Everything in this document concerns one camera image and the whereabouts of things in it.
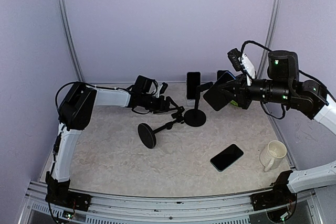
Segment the white folding phone stand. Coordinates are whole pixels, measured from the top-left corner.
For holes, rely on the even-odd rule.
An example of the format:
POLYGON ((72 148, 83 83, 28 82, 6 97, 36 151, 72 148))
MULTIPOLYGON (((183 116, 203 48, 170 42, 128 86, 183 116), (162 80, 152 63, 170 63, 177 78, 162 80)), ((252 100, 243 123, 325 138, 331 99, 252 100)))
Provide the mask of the white folding phone stand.
POLYGON ((187 99, 186 100, 187 106, 194 106, 195 105, 195 99, 187 99))

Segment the blue phone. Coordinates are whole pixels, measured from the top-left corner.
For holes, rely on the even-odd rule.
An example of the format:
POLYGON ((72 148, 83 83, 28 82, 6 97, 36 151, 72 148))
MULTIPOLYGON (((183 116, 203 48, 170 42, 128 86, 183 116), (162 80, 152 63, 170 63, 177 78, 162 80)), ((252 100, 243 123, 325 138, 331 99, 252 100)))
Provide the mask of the blue phone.
MULTIPOLYGON (((231 72, 224 74, 223 76, 234 76, 231 72)), ((214 89, 214 84, 205 92, 203 99, 212 107, 213 110, 219 111, 225 106, 220 105, 220 93, 219 90, 214 89)))

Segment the black round-base stand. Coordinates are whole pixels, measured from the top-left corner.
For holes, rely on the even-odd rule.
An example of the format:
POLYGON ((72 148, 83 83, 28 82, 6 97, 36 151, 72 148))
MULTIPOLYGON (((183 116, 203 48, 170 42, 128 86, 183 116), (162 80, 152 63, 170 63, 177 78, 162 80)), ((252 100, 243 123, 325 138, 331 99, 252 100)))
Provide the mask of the black round-base stand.
POLYGON ((156 133, 163 130, 171 130, 175 123, 183 123, 183 112, 176 112, 172 114, 173 121, 169 121, 163 126, 153 130, 148 124, 141 123, 138 125, 138 135, 142 143, 149 149, 156 146, 156 133))
POLYGON ((206 122, 206 114, 199 107, 201 93, 208 90, 213 85, 213 82, 207 82, 196 87, 196 96, 194 108, 187 110, 184 113, 184 122, 191 127, 200 127, 206 122))

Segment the teal phone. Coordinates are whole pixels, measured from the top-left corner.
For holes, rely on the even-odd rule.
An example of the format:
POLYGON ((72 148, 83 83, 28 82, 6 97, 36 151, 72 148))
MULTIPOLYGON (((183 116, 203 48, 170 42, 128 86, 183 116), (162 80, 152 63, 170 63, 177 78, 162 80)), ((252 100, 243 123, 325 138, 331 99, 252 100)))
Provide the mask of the teal phone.
POLYGON ((243 156, 244 152, 236 145, 231 144, 223 151, 210 159, 210 163, 219 171, 222 172, 230 165, 235 163, 243 156))

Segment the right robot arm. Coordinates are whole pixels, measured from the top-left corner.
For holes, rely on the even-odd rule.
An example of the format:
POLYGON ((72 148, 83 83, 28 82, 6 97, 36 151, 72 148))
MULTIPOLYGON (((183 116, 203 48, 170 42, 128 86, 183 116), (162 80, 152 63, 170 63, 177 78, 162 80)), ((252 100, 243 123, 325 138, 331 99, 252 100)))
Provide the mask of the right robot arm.
POLYGON ((298 56, 295 52, 275 50, 268 53, 268 79, 256 79, 250 74, 254 69, 246 54, 233 49, 228 58, 235 70, 241 71, 234 80, 215 83, 215 90, 223 95, 221 106, 235 101, 247 109, 252 101, 261 104, 278 103, 283 111, 294 109, 335 133, 335 99, 327 87, 312 76, 299 80, 298 56))

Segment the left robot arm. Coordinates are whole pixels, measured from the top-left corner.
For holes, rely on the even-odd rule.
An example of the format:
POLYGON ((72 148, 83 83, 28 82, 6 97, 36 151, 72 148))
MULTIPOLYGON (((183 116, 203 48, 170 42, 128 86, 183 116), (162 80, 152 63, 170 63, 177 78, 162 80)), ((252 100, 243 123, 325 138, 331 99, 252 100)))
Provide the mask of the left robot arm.
POLYGON ((136 111, 137 107, 146 113, 172 112, 173 120, 153 130, 149 125, 141 123, 138 135, 142 143, 149 149, 156 146, 155 134, 162 130, 170 130, 175 123, 182 123, 184 107, 177 105, 171 97, 164 96, 167 83, 158 84, 156 80, 138 76, 135 84, 128 88, 100 87, 85 82, 70 82, 70 89, 62 103, 56 103, 59 127, 53 147, 53 163, 46 173, 47 196, 49 201, 59 201, 66 206, 73 201, 73 193, 69 190, 70 165, 76 142, 82 131, 88 126, 93 108, 96 106, 117 106, 136 111))

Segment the green saucer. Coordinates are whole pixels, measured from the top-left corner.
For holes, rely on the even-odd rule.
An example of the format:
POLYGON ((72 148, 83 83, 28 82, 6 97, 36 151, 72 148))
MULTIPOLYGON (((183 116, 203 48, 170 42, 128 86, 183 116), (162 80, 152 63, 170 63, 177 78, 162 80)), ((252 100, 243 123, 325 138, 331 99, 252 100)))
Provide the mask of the green saucer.
POLYGON ((235 102, 235 101, 230 101, 230 104, 232 104, 232 105, 234 105, 234 106, 238 106, 238 103, 237 102, 235 102))

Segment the cream ceramic mug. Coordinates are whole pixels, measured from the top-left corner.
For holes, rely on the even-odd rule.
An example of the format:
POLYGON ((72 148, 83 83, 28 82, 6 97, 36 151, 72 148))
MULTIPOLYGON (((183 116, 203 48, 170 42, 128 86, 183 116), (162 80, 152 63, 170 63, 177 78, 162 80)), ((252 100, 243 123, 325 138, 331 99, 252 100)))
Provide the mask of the cream ceramic mug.
POLYGON ((264 172, 278 168, 286 155, 287 148, 282 142, 269 142, 259 155, 259 160, 264 167, 264 172))

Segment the right aluminium frame post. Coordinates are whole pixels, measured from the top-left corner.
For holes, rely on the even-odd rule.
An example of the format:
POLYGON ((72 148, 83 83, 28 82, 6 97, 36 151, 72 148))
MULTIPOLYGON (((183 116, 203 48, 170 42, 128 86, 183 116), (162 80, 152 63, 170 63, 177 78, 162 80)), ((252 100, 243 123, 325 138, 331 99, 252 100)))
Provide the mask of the right aluminium frame post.
MULTIPOLYGON (((265 41, 265 47, 270 48, 273 38, 274 38, 274 33, 276 30, 276 23, 278 19, 278 14, 280 10, 280 4, 281 0, 273 0, 272 4, 272 9, 271 9, 271 16, 270 16, 270 21, 269 21, 269 26, 267 30, 267 36, 266 36, 266 41, 265 41)), ((265 69, 266 69, 266 63, 267 63, 267 51, 264 50, 262 53, 262 58, 258 67, 257 71, 257 77, 262 77, 265 69)))

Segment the aluminium frame post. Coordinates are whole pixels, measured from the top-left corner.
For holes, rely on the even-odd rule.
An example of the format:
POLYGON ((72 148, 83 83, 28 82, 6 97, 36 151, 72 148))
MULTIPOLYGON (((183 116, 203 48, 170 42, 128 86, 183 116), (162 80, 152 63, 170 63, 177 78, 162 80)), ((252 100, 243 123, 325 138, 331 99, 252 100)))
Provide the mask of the aluminium frame post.
MULTIPOLYGON (((281 0, 273 0, 272 4, 272 9, 271 9, 271 16, 270 16, 270 21, 269 21, 269 26, 267 30, 267 36, 266 36, 266 41, 265 41, 265 47, 270 48, 273 38, 274 38, 274 33, 276 30, 276 23, 278 19, 278 14, 280 10, 280 4, 281 0)), ((257 71, 257 77, 262 77, 265 69, 266 69, 266 63, 267 63, 267 51, 264 50, 262 53, 262 58, 258 67, 257 71)))
POLYGON ((84 78, 84 75, 81 69, 81 65, 80 65, 77 52, 75 49, 73 36, 71 33, 71 28, 70 28, 70 23, 69 23, 68 14, 67 14, 67 8, 66 8, 66 1, 57 0, 57 2, 59 6, 59 11, 60 11, 61 23, 62 23, 63 30, 65 33, 65 38, 66 38, 67 46, 68 46, 69 53, 70 53, 70 59, 71 59, 72 66, 75 71, 76 78, 78 81, 84 82, 85 78, 84 78))

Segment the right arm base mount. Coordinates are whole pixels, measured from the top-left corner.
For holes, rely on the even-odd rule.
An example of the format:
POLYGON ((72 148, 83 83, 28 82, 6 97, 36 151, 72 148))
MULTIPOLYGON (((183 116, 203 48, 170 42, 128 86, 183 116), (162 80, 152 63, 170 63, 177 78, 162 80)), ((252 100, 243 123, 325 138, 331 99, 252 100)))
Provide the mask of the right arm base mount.
POLYGON ((289 175, 292 170, 281 172, 276 181, 272 184, 270 191, 255 193, 250 196, 254 211, 273 208, 297 200, 297 194, 292 193, 288 188, 289 175))

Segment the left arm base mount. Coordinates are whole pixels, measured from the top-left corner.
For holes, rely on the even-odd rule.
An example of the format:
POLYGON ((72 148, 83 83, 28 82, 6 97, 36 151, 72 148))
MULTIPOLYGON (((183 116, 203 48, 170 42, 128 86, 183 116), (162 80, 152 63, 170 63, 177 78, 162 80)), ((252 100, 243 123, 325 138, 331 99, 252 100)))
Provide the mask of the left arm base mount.
POLYGON ((92 196, 89 194, 78 193, 69 190, 70 180, 59 182, 51 178, 47 182, 48 203, 87 212, 91 203, 92 196))

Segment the left aluminium frame post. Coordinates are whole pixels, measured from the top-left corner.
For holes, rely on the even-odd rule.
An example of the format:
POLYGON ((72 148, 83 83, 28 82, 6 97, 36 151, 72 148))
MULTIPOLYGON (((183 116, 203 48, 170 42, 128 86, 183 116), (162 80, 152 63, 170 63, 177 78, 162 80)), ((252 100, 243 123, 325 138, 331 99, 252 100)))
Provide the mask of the left aluminium frame post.
POLYGON ((81 69, 81 65, 80 65, 77 52, 75 49, 73 36, 71 33, 71 28, 70 28, 70 23, 69 23, 68 14, 67 14, 67 8, 66 8, 66 1, 57 0, 57 2, 59 6, 59 11, 60 11, 61 23, 62 23, 63 30, 65 33, 65 38, 66 38, 67 46, 68 46, 69 53, 70 53, 70 59, 71 59, 72 66, 75 71, 76 78, 78 81, 84 82, 85 78, 84 78, 84 75, 81 69))

